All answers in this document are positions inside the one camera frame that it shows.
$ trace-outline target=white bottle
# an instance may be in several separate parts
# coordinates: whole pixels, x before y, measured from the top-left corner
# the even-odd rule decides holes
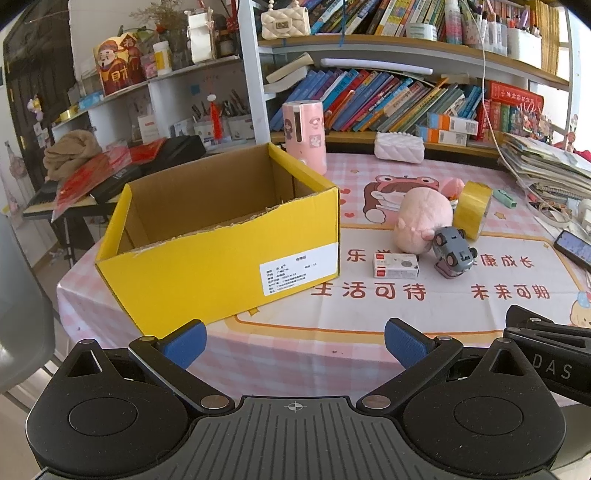
[[[462,12],[457,0],[445,0],[447,43],[462,45]]]

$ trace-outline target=eraser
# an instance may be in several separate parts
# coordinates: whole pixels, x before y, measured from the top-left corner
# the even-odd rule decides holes
[[[517,207],[517,202],[505,190],[494,190],[492,195],[507,208]]]

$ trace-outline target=medicine box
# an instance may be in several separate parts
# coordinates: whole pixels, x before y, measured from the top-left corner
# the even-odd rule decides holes
[[[417,125],[417,136],[421,137],[426,143],[439,143],[441,145],[458,145],[465,147],[468,142],[467,134],[448,132],[437,128],[428,128]]]
[[[412,280],[418,277],[417,256],[412,254],[374,254],[374,277]]]
[[[478,122],[476,120],[469,120],[467,118],[460,118],[458,116],[430,113],[427,115],[427,126],[429,128],[448,130],[450,132],[456,132],[459,134],[478,134]]]

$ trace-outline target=tape roll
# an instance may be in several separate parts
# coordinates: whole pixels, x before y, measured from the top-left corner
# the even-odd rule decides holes
[[[482,183],[469,181],[457,200],[453,226],[466,232],[471,240],[477,240],[486,221],[491,205],[492,189]]]

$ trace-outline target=cream quilted handbag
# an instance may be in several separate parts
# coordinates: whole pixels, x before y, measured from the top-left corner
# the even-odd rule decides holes
[[[310,35],[308,9],[294,0],[287,8],[273,10],[274,0],[269,0],[269,11],[261,14],[262,37],[266,40]]]

